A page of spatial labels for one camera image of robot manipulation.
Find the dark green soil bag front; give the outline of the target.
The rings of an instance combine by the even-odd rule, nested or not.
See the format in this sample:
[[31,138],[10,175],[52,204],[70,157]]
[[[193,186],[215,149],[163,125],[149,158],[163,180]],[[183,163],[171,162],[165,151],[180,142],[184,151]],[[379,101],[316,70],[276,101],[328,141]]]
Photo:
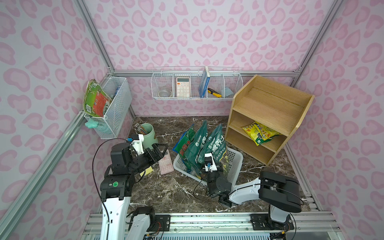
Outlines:
[[227,156],[227,144],[223,134],[223,125],[219,124],[207,138],[204,147],[202,148],[198,162],[204,163],[206,153],[212,153],[216,165],[219,165],[227,176],[229,173],[229,159]]

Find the dark green soil bag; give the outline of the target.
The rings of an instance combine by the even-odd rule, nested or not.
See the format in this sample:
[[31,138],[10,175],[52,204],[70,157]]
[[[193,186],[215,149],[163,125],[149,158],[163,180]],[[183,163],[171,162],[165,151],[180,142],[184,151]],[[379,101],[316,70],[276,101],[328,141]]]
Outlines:
[[202,148],[205,145],[205,142],[208,137],[208,126],[207,121],[204,120],[202,126],[196,132],[193,141],[188,146],[187,151],[185,153],[186,160],[189,163],[189,169],[194,171],[198,178],[201,178],[201,168],[202,164],[198,162],[199,154]]
[[212,153],[216,165],[219,165],[227,176],[229,173],[229,159],[227,156],[227,144],[223,134],[223,125],[219,124],[207,138],[204,147],[202,148],[198,162],[204,163],[206,153]]

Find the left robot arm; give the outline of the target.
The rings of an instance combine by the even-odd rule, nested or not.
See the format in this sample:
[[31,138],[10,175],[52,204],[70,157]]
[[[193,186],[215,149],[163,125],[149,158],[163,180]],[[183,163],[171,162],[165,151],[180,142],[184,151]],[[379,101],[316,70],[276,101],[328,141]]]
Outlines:
[[147,230],[155,226],[155,211],[152,207],[136,209],[128,213],[135,176],[160,161],[168,151],[166,144],[152,144],[142,154],[132,156],[131,143],[120,143],[112,147],[112,164],[105,172],[100,185],[103,205],[102,240],[123,240],[129,225],[128,240],[142,240]]

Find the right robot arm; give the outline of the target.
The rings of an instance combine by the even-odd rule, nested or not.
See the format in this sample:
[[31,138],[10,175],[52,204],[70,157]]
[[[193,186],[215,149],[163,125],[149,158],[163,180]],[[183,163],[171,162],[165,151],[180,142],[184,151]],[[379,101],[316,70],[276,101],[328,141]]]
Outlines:
[[299,181],[280,174],[262,171],[255,180],[233,186],[222,172],[207,174],[207,195],[219,198],[219,203],[231,208],[244,202],[263,200],[269,206],[269,220],[284,223],[291,213],[302,211]]

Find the yellow fertilizer packet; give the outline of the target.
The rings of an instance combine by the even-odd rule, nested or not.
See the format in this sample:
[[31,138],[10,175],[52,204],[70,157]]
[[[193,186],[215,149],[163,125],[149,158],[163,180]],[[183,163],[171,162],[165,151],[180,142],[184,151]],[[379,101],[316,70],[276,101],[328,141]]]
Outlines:
[[258,122],[253,122],[248,126],[242,127],[242,129],[257,146],[270,142],[275,136],[281,135],[279,132]]

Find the wooden shelf unit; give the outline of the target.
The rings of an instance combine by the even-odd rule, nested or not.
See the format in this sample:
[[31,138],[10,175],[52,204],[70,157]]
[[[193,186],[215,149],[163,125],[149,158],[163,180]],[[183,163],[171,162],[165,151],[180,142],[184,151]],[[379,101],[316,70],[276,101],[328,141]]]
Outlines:
[[[314,98],[314,95],[255,75],[233,97],[225,139],[269,165],[301,126]],[[254,122],[279,135],[257,146],[242,129]]]

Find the yellow sticky note pad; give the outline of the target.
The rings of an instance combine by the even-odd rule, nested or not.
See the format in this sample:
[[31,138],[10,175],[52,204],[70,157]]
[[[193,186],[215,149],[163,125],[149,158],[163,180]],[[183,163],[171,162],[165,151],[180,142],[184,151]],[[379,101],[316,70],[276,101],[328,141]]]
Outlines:
[[149,168],[147,168],[147,169],[145,169],[143,172],[141,172],[140,173],[140,176],[142,177],[142,176],[147,176],[147,175],[149,175],[150,173],[152,173],[154,170],[153,170],[153,168],[152,167],[149,167]]

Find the pink calculator on table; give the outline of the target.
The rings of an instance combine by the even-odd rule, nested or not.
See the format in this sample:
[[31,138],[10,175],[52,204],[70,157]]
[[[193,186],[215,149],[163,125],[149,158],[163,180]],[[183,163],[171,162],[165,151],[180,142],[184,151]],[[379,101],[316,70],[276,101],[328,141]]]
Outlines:
[[159,169],[161,175],[166,175],[174,171],[173,162],[169,150],[165,156],[159,161]]

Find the mint green pen cup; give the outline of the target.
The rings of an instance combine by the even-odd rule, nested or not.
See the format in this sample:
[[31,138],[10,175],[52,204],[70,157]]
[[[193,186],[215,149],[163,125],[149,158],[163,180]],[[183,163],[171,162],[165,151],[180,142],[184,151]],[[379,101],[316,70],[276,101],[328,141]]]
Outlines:
[[146,148],[153,149],[152,145],[158,143],[154,127],[149,123],[144,123],[140,125],[142,125],[143,128],[148,132],[147,135],[144,135],[144,142],[143,142],[144,149]]

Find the coloured pencils in cup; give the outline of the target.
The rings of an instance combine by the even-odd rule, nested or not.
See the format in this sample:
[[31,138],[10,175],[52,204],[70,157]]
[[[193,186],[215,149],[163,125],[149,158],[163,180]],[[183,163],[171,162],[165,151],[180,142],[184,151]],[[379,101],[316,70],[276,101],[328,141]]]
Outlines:
[[142,135],[147,135],[148,134],[148,132],[140,124],[135,124],[134,128],[135,128],[135,131],[137,133],[139,133],[139,134],[142,134]]

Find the mint green sponge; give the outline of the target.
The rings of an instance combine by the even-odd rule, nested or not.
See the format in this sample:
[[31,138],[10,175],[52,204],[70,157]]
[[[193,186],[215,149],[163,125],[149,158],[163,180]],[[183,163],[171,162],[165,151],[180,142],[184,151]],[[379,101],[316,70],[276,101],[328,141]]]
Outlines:
[[98,122],[93,120],[93,119],[88,119],[88,121],[85,123],[85,126],[88,128],[88,129],[95,129],[98,127]]

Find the clear tape roll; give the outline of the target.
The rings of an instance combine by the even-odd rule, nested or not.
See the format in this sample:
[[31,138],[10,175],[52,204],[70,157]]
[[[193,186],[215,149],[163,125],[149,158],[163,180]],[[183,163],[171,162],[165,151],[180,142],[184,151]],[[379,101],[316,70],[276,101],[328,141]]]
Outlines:
[[163,87],[158,90],[158,97],[160,98],[170,98],[173,96],[173,91],[169,88]]

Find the green red seed packet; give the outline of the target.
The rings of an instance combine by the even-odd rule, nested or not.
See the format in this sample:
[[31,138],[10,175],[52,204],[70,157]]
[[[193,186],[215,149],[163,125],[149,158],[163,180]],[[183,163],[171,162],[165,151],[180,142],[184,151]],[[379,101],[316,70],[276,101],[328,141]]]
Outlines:
[[86,114],[103,118],[112,101],[95,79],[88,82],[83,100],[83,110]]

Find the pink white calculator in rack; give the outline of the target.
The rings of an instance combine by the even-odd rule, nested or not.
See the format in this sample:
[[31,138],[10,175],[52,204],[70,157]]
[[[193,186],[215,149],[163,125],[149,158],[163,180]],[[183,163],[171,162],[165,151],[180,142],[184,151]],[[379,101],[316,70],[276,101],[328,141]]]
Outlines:
[[178,98],[191,97],[191,79],[190,77],[176,78],[176,96]]

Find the yellow utility knife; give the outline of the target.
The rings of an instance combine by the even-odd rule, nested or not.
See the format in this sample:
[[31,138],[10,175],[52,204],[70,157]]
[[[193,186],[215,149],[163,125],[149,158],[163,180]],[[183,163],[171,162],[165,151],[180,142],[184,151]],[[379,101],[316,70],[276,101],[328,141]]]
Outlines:
[[216,98],[222,98],[221,94],[219,94],[218,92],[212,90],[211,88],[208,88],[207,91],[208,91],[209,94],[215,96]]

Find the blue book in rack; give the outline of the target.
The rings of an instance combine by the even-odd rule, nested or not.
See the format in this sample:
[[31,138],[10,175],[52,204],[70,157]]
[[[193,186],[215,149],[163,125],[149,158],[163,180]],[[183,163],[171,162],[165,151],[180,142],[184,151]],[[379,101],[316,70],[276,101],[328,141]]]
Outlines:
[[210,81],[211,75],[209,71],[209,67],[205,66],[202,74],[202,79],[199,85],[199,97],[204,98],[206,95],[206,92],[208,90],[208,84]]

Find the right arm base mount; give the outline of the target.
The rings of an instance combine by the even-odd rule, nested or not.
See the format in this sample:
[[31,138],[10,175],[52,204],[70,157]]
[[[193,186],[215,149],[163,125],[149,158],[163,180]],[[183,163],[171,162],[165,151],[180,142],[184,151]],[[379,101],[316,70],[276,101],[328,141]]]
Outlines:
[[270,214],[251,214],[250,217],[254,231],[289,231],[296,229],[289,213],[277,216],[278,220],[283,222],[273,220]]

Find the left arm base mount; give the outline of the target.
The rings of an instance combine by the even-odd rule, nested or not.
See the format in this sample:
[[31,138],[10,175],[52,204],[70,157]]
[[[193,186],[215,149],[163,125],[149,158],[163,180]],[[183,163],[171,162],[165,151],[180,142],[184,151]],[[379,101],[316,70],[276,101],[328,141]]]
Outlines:
[[171,224],[171,215],[166,214],[139,214],[132,215],[128,225],[128,231],[138,230],[148,227],[146,232],[169,232]]

